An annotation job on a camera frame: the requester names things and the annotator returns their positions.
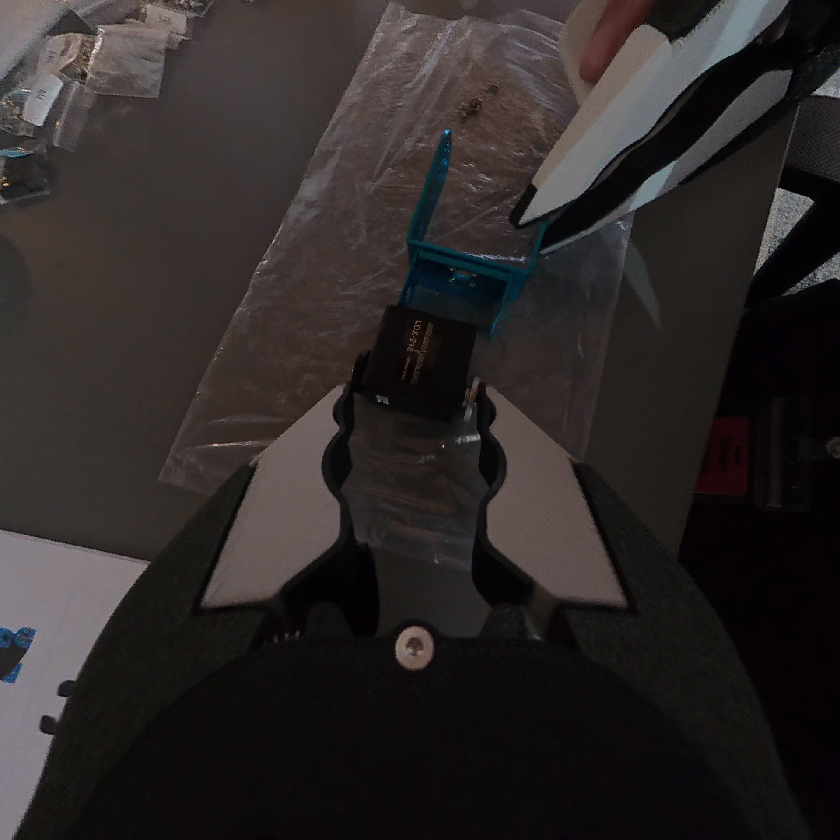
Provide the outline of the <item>black servo motor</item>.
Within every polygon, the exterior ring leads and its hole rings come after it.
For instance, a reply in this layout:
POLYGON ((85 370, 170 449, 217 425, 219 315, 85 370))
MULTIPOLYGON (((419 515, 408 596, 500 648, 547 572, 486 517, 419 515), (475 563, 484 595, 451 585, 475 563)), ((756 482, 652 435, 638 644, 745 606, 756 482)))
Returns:
POLYGON ((372 350, 353 367, 351 389, 390 411, 454 422, 465 409, 476 335, 467 322, 388 306, 372 350))

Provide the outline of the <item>open instruction manual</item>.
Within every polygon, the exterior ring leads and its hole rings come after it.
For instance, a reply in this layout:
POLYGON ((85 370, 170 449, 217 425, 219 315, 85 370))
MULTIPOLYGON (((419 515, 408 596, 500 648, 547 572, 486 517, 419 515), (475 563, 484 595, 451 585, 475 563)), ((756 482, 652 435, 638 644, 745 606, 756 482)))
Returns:
POLYGON ((81 667, 146 562, 1 534, 1 838, 12 838, 44 769, 62 684, 81 667))

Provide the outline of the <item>dark object with red patch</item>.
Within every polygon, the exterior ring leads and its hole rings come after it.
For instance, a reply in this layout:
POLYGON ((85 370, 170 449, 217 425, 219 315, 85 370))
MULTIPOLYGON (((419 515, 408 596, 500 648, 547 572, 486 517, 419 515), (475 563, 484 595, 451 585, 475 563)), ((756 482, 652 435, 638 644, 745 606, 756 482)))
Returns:
POLYGON ((695 495, 780 513, 838 513, 838 389, 772 387, 721 397, 695 495))

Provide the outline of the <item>cluster of small loose screws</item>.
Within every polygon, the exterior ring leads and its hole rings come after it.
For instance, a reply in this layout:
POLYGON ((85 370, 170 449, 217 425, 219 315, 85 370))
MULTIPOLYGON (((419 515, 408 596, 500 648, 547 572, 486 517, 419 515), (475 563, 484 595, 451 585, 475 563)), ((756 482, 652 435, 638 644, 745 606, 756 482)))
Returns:
POLYGON ((490 102, 501 90, 501 80, 494 79, 488 83, 479 95, 475 95, 458 106, 458 115, 461 121, 467 121, 478 117, 485 105, 490 102))

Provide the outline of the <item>grey desk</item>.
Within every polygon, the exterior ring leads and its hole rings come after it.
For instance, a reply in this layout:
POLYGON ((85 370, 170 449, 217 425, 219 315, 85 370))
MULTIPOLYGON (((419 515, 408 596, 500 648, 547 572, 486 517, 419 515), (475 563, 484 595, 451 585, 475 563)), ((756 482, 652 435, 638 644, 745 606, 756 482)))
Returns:
MULTIPOLYGON (((158 475, 385 5, 217 2, 2 211, 3 530, 148 560, 200 507, 158 475)), ((673 554, 794 120, 634 221, 584 460, 673 554)))

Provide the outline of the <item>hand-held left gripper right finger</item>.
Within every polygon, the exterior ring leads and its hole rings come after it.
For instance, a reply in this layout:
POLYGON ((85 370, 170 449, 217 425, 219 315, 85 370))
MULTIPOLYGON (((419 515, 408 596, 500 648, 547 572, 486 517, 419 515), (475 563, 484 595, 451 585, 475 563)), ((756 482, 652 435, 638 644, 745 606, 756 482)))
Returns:
POLYGON ((471 573, 490 604, 528 604, 625 611, 613 559, 575 471, 572 457, 497 389, 476 399, 479 503, 471 573))

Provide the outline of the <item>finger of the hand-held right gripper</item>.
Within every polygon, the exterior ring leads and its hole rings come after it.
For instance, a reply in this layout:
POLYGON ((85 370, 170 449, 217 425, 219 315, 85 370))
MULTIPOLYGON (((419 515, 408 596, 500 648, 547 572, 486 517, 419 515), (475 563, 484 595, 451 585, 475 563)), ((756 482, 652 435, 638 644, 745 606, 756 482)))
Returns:
POLYGON ((698 81, 642 140, 620 153, 583 194, 549 224, 541 243, 547 255, 668 193, 779 104, 792 67, 698 81))
POLYGON ((644 139, 691 84, 753 42, 785 1, 657 2, 601 79, 579 82, 581 106, 511 213, 522 228, 581 198, 644 139))

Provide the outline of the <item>blue U-shaped metal bracket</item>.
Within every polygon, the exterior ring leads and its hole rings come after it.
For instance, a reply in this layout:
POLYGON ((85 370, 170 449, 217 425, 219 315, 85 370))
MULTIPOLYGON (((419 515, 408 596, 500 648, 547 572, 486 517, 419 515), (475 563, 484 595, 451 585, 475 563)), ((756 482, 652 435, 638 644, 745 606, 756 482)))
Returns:
POLYGON ((490 337, 507 305, 519 298, 533 273, 548 225, 542 222, 535 228, 522 267, 427 244, 425 235, 445 187, 452 150, 452 131, 445 129, 406 233, 408 272, 399 304, 465 322, 490 337))

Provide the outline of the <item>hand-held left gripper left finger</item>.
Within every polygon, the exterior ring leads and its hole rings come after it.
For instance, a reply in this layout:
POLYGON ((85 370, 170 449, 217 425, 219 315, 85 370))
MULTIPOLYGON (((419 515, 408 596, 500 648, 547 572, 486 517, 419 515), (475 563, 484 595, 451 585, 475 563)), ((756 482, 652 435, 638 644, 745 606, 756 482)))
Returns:
POLYGON ((338 385, 256 457, 202 608, 267 604, 345 547, 353 429, 351 385, 338 385))

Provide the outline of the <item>large clear plastic bag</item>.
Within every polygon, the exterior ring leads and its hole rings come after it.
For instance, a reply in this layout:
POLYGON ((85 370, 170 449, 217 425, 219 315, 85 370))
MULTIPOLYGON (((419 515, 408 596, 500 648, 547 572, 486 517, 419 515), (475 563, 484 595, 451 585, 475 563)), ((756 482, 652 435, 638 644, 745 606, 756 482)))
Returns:
MULTIPOLYGON (((508 216, 578 108, 560 37, 575 2, 447 20, 389 3, 208 365, 161 479, 209 494, 350 378, 408 271, 406 232, 441 133, 452 171, 426 241, 522 267, 508 216), (500 80, 482 113, 459 105, 500 80)), ((633 216, 539 258, 477 374, 583 459, 633 216)), ((465 568, 487 483, 476 422, 356 401, 345 485, 357 539, 465 568)))

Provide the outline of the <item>pile of small screw bags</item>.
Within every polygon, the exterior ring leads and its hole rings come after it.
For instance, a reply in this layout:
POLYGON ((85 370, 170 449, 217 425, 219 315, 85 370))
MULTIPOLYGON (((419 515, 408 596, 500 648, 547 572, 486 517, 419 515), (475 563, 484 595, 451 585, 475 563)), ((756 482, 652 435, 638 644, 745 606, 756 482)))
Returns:
POLYGON ((2 1, 1 205, 51 190, 99 96, 155 99, 165 59, 212 1, 2 1))

